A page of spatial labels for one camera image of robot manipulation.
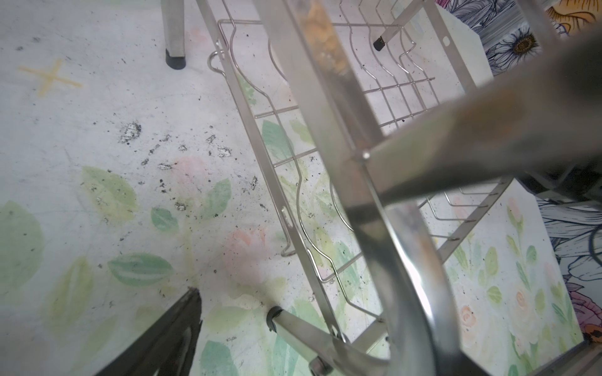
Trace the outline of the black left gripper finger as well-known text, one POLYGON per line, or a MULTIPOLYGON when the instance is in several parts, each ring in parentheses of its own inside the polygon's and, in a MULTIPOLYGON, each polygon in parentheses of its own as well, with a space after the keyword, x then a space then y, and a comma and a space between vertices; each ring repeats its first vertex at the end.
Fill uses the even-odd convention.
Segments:
POLYGON ((188 291, 99 375, 188 375, 202 328, 202 298, 188 291))

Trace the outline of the chrome wire dish rack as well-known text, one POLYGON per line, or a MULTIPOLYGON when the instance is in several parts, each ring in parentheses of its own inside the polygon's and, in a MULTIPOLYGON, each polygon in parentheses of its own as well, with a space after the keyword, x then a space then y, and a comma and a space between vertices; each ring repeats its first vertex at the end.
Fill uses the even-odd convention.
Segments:
POLYGON ((548 52, 504 81, 475 86, 432 1, 414 1, 375 46, 384 47, 420 10, 465 90, 385 136, 320 1, 258 1, 259 24, 279 59, 327 173, 341 200, 383 312, 353 342, 325 292, 307 238, 293 216, 238 81, 233 45, 207 1, 198 3, 215 56, 287 236, 326 329, 281 307, 267 325, 309 363, 314 375, 481 375, 462 351, 459 319, 443 269, 454 242, 435 248, 415 199, 503 175, 597 160, 601 156, 601 29, 558 42, 533 1, 520 9, 548 52))

